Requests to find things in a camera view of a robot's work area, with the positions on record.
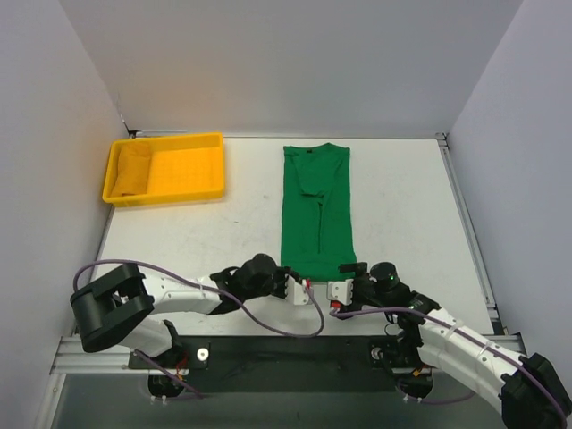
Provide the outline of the green t-shirt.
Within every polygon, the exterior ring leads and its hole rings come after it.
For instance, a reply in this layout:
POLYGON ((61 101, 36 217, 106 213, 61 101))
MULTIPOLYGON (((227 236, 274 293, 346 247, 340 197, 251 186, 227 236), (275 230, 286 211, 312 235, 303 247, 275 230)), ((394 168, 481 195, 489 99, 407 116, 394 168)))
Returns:
POLYGON ((283 148, 281 265, 314 282, 340 281, 357 261, 350 214, 350 149, 283 148))

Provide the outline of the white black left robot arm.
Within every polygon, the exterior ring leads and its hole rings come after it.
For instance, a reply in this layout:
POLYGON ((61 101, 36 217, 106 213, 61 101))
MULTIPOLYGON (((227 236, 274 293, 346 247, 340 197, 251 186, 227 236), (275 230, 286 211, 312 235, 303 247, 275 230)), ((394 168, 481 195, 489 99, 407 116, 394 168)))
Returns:
POLYGON ((158 267, 144 274, 141 266, 118 261, 112 271, 75 287, 70 303, 85 352, 122 345, 170 367, 180 360, 182 344, 166 314, 225 315, 267 296, 298 306, 309 301, 307 281, 266 254, 190 280, 158 267))

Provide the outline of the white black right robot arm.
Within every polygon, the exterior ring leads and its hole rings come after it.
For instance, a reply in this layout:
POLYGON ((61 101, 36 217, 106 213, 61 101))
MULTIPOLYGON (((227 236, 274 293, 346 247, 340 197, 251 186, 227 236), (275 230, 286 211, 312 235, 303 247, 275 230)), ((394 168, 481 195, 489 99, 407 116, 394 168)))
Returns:
POLYGON ((565 428, 571 398, 550 360, 506 349, 411 290, 389 262, 341 265, 345 280, 327 286, 340 320, 384 314, 397 323, 399 359, 443 371, 499 412, 508 428, 565 428))

